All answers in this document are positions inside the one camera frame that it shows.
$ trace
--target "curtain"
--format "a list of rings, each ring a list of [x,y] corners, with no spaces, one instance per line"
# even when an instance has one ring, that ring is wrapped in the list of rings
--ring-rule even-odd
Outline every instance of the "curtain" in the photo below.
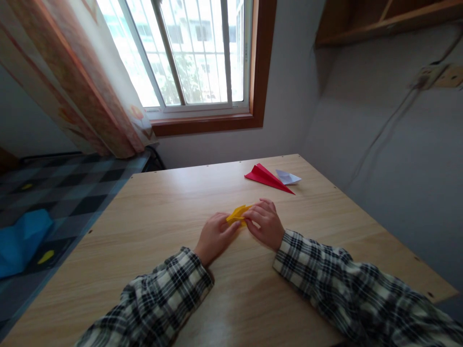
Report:
[[[0,63],[82,152],[156,142],[96,0],[0,0]]]

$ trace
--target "white wall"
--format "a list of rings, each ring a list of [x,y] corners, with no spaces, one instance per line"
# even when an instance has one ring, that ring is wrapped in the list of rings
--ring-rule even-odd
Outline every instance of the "white wall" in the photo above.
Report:
[[[316,64],[310,54],[323,6],[323,0],[278,1],[263,128],[161,138],[168,168],[299,151],[332,60],[324,52]]]
[[[77,151],[0,65],[0,147],[18,158]]]
[[[431,89],[354,167],[420,67],[455,38],[452,25],[344,47],[300,154],[463,291],[463,92]],[[463,64],[463,42],[446,60]],[[463,299],[441,307],[463,320]]]

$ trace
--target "window sill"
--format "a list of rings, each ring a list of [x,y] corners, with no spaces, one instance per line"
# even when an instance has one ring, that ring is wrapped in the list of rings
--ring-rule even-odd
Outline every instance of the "window sill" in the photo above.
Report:
[[[223,116],[152,120],[151,125],[157,137],[261,128],[263,126],[277,0],[253,0],[253,2],[249,93],[251,112]]]
[[[227,130],[261,128],[261,119],[250,113],[224,115],[215,117],[192,117],[164,120],[152,120],[154,133],[159,136],[184,135],[191,133],[208,133]]]

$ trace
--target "plaid sleeve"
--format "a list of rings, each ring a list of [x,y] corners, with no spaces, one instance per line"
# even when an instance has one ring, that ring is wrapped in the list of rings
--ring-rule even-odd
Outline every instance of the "plaid sleeve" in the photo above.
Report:
[[[153,273],[131,281],[120,303],[76,346],[167,346],[213,285],[198,256],[182,247]]]
[[[286,230],[273,268],[356,345],[460,346],[463,327],[423,295],[342,248]]]

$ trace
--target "checkered bed sheet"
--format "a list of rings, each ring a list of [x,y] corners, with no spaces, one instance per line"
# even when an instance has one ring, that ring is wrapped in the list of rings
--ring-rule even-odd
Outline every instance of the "checkered bed sheet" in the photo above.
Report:
[[[0,280],[0,341],[149,157],[146,150],[129,160],[98,155],[36,160],[0,177],[0,228],[38,209],[54,221],[25,271]],[[49,251],[53,256],[44,261]]]

